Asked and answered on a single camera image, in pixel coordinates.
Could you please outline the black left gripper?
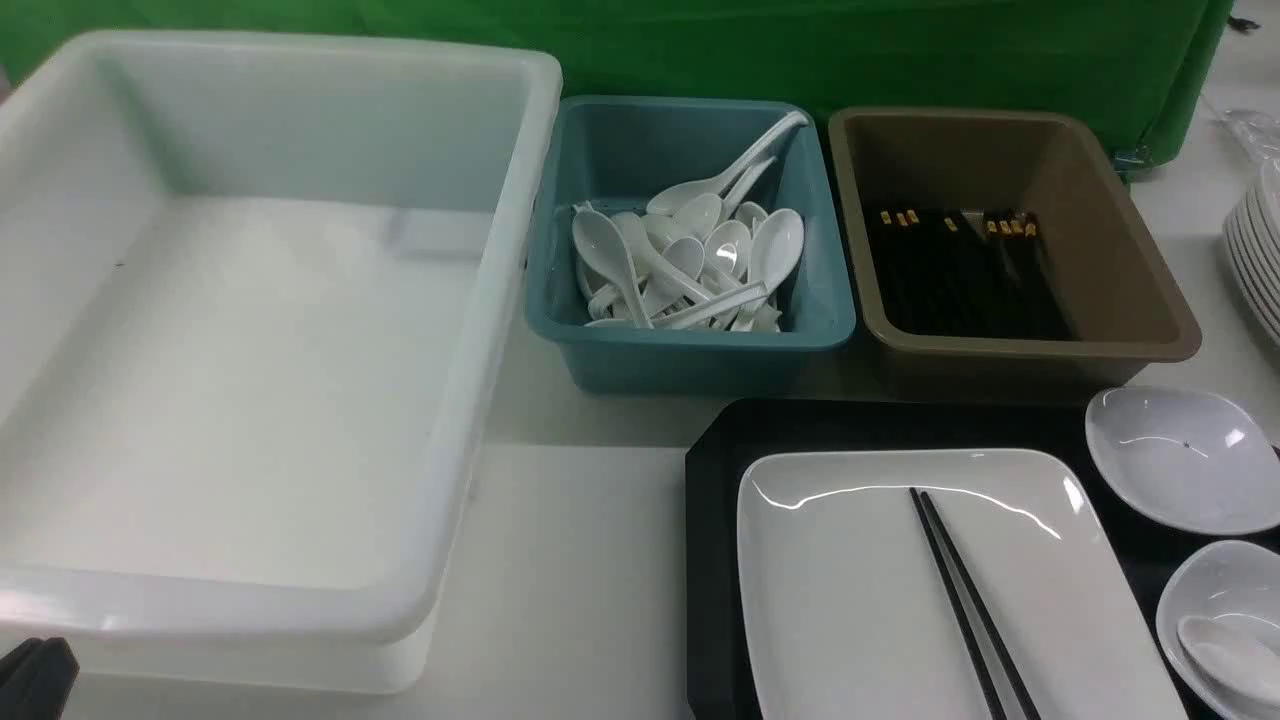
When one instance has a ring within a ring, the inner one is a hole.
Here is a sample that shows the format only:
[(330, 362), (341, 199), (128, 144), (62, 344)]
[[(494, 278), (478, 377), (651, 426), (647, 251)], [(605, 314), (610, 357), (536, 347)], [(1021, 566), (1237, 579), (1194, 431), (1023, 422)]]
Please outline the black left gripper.
[(60, 719), (79, 669), (65, 638), (22, 641), (1, 660), (1, 719)]

